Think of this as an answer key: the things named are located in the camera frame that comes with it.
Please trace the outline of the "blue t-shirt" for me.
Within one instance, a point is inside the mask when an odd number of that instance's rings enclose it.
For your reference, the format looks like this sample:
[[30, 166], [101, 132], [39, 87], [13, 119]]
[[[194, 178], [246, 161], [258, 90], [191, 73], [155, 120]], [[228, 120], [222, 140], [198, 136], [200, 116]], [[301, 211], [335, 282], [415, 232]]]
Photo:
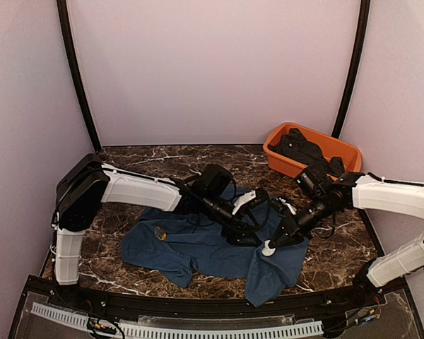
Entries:
[[[155, 227], [167, 232], [162, 242]], [[221, 234], [221, 226], [202, 214], [180, 215], [146, 209], [122, 241], [122, 260], [131, 265], [159, 270], [169, 281], [188, 287], [192, 272], [219, 278], [244, 278], [245, 297], [255, 307], [277, 298], [295, 286], [309, 245], [278, 248], [264, 256], [260, 246], [233, 246]]]

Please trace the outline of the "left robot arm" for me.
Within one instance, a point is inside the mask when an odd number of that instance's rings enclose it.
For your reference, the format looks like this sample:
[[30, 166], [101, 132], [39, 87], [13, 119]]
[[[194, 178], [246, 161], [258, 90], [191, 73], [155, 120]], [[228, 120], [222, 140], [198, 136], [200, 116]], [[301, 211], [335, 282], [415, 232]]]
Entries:
[[71, 308], [85, 303], [85, 291], [76, 285], [83, 236], [105, 204], [202, 213], [222, 227], [229, 243], [258, 246], [256, 233], [266, 223], [257, 221], [253, 211], [268, 198], [263, 189], [238, 193], [234, 176], [216, 164], [186, 179], [157, 178], [87, 154], [56, 185], [51, 224], [56, 232], [53, 275], [60, 285], [57, 294]]

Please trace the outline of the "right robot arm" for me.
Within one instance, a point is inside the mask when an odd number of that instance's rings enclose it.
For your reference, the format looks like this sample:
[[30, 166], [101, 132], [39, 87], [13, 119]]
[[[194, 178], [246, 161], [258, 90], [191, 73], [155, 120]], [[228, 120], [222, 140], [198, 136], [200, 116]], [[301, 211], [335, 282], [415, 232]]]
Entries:
[[[424, 222], [424, 182], [387, 179], [368, 172], [346, 172], [332, 178], [316, 165], [299, 173], [295, 181], [310, 203], [299, 210], [279, 200], [281, 221], [264, 245], [269, 256], [276, 249], [300, 243], [326, 218], [345, 209], [357, 210], [371, 224], [380, 213], [406, 215]], [[346, 292], [347, 301], [360, 307], [374, 289], [424, 270], [424, 230], [396, 249], [366, 263]]]

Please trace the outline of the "round yellow grey brooch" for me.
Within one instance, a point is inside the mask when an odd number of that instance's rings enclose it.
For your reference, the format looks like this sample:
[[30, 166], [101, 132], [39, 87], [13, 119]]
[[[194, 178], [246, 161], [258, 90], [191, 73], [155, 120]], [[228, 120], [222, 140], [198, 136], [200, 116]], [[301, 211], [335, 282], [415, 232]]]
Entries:
[[167, 239], [167, 232], [161, 227], [155, 227], [154, 235], [158, 240], [162, 242], [164, 242]]

